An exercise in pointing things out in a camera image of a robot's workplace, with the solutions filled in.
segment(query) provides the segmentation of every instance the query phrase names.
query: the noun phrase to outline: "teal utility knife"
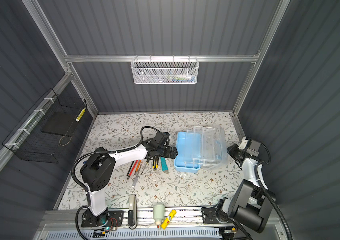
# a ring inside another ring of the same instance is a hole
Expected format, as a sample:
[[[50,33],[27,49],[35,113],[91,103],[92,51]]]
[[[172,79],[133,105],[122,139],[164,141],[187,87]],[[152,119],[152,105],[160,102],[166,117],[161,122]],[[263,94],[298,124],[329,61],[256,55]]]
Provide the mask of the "teal utility knife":
[[[164,173],[169,173],[166,165],[166,159],[164,157],[161,157],[161,167]]]

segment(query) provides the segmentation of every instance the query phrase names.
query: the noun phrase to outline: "black wire basket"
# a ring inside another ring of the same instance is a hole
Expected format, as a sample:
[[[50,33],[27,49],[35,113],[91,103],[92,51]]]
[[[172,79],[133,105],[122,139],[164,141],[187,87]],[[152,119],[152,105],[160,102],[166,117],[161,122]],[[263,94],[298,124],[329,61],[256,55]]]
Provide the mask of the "black wire basket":
[[[32,112],[33,118],[23,125],[19,123],[2,143],[21,160],[58,163],[71,146],[87,109],[81,98],[55,94],[45,100],[48,101],[41,109]]]

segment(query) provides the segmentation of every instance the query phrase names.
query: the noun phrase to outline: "floral tablecloth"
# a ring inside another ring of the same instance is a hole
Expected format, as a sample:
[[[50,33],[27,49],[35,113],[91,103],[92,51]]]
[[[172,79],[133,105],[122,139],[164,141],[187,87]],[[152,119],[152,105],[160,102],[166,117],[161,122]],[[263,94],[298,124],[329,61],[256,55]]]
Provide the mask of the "floral tablecloth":
[[[196,126],[220,125],[225,130],[227,146],[239,143],[228,112],[219,113],[158,113],[158,114],[110,114],[98,115],[82,154],[94,151],[97,147],[119,149],[133,146],[139,141],[143,126],[153,126],[162,132],[169,132],[170,145],[175,146],[177,133]],[[155,134],[144,130],[144,139]],[[129,195],[137,196],[138,207],[152,207],[161,202],[167,207],[214,205],[222,197],[231,197],[242,181],[243,173],[228,156],[228,165],[214,171],[199,170],[196,174],[177,172],[172,159],[166,159],[169,173],[146,167],[135,189],[131,187],[134,177],[126,179],[130,163],[119,166],[113,172],[105,190],[109,208],[126,208]],[[80,168],[76,174],[82,180]],[[78,209],[86,205],[84,190],[72,179],[63,194],[58,209]]]

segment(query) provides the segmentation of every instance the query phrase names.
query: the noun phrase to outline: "black square board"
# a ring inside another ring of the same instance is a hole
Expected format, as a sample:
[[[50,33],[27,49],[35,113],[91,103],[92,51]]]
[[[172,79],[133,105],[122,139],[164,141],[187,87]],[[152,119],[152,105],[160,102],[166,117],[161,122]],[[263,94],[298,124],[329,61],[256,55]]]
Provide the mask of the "black square board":
[[[76,115],[55,112],[41,132],[71,137],[77,128]]]

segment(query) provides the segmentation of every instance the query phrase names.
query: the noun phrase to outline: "gray corrugated wall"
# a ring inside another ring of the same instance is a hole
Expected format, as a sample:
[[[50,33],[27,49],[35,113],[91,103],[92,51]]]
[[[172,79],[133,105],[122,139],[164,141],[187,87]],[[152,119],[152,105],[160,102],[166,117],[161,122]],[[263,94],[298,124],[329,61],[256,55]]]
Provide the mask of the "gray corrugated wall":
[[[135,84],[129,63],[73,63],[99,112],[232,110],[252,63],[200,63],[196,84]]]
[[[69,55],[251,55],[278,1],[39,3]]]
[[[340,1],[292,1],[240,111],[295,239],[340,239]]]
[[[64,72],[23,3],[0,1],[1,142]],[[78,97],[72,84],[62,92]],[[47,209],[52,209],[91,124],[86,112],[67,160],[59,164],[12,157],[0,172],[0,239],[31,239]]]
[[[1,142],[64,71],[20,1],[0,1]]]
[[[278,0],[39,2],[69,55],[252,55]],[[134,84],[127,63],[74,63],[99,112],[232,110],[251,63],[201,63],[196,84]]]

